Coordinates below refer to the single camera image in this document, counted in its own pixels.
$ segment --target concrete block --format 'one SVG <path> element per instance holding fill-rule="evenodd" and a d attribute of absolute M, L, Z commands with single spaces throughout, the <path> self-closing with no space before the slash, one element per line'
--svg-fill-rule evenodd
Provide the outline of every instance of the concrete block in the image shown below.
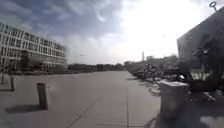
<path fill-rule="evenodd" d="M 37 93 L 39 98 L 39 105 L 41 109 L 49 109 L 50 107 L 50 86 L 45 83 L 37 83 Z"/>
<path fill-rule="evenodd" d="M 161 83 L 160 114 L 166 118 L 178 116 L 188 94 L 189 85 L 180 82 Z"/>

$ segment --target modern building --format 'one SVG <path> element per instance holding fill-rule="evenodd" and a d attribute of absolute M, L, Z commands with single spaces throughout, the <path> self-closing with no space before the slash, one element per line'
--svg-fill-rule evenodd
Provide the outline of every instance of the modern building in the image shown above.
<path fill-rule="evenodd" d="M 67 63 L 67 48 L 57 41 L 0 22 L 0 67 L 10 64 L 19 69 L 22 51 L 28 52 L 31 62 L 43 63 L 44 69 Z"/>
<path fill-rule="evenodd" d="M 224 62 L 224 7 L 177 39 L 181 65 L 202 69 Z"/>

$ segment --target distant building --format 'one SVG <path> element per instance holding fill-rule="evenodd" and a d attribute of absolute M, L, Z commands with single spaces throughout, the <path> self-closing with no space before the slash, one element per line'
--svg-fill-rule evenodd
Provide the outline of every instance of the distant building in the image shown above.
<path fill-rule="evenodd" d="M 0 22 L 0 66 L 10 64 L 19 69 L 22 51 L 28 52 L 29 60 L 43 63 L 44 69 L 66 66 L 67 63 L 65 46 Z"/>

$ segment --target pavement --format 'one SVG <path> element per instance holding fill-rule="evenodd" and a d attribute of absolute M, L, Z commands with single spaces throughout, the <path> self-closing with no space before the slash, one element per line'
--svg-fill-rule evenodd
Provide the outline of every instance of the pavement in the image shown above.
<path fill-rule="evenodd" d="M 38 107 L 36 83 L 50 86 L 50 109 Z M 0 128 L 223 128 L 224 98 L 186 101 L 178 118 L 160 116 L 155 86 L 125 71 L 17 76 L 15 92 L 0 89 Z"/>

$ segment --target pole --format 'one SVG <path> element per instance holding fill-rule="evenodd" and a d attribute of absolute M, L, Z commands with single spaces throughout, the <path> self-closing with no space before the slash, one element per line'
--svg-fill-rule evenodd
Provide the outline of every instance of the pole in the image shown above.
<path fill-rule="evenodd" d="M 216 5 L 217 5 L 217 2 L 213 1 L 209 4 L 209 7 L 214 8 L 215 12 L 217 12 Z"/>

